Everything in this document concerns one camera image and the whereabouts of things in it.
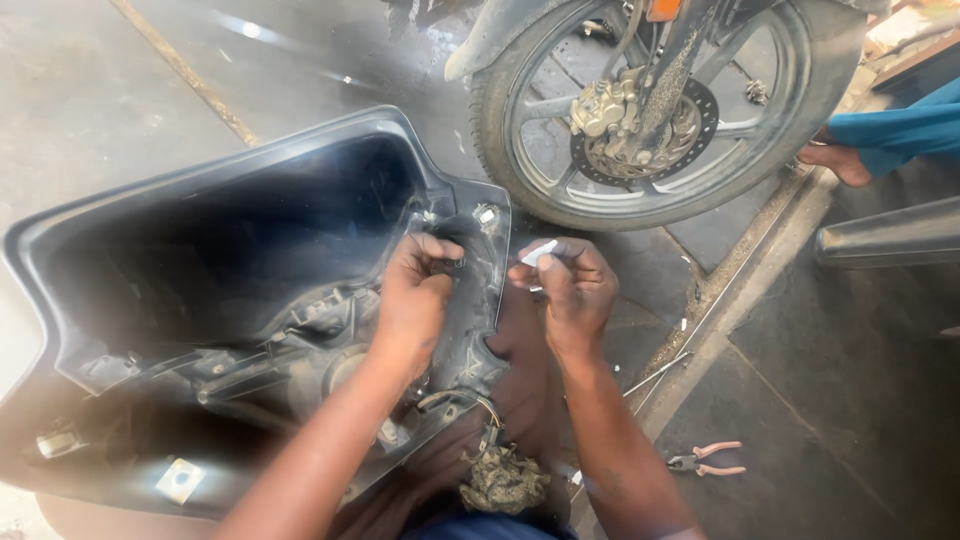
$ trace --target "pink-handled pliers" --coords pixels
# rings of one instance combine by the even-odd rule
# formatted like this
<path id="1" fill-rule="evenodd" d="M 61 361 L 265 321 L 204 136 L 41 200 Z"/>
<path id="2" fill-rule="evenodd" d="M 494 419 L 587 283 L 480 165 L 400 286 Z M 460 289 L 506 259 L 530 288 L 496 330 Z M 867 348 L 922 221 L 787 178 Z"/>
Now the pink-handled pliers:
<path id="1" fill-rule="evenodd" d="M 718 450 L 724 450 L 727 448 L 740 448 L 741 446 L 743 446 L 743 443 L 740 441 L 732 441 L 729 443 L 713 443 L 706 448 L 693 447 L 693 454 L 674 455 L 666 460 L 666 466 L 672 471 L 696 471 L 700 476 L 739 475 L 740 473 L 746 472 L 747 469 L 745 467 L 728 467 L 726 469 L 717 469 L 716 467 L 710 467 L 709 465 L 697 463 L 697 459 L 707 457 Z"/>

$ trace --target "metal plate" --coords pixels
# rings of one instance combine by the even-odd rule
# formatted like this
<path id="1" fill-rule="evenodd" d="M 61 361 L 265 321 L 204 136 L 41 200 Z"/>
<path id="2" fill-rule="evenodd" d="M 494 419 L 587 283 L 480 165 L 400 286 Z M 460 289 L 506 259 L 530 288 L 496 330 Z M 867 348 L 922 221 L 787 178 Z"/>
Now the metal plate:
<path id="1" fill-rule="evenodd" d="M 686 86 L 684 87 L 684 96 L 689 98 L 697 107 L 697 111 L 700 113 L 701 129 L 693 146 L 679 160 L 646 175 L 633 177 L 611 176 L 596 168 L 593 163 L 590 162 L 587 156 L 587 148 L 591 140 L 587 139 L 584 132 L 580 132 L 570 137 L 570 156 L 573 158 L 573 164 L 577 166 L 577 169 L 580 170 L 588 180 L 599 184 L 612 185 L 614 187 L 629 187 L 644 180 L 655 182 L 680 172 L 699 158 L 700 155 L 704 153 L 704 150 L 707 150 L 707 146 L 710 144 L 710 141 L 713 139 L 713 134 L 716 132 L 717 125 L 720 123 L 720 108 L 717 105 L 716 99 L 713 97 L 713 92 L 711 92 L 709 88 L 693 79 L 687 79 Z"/>

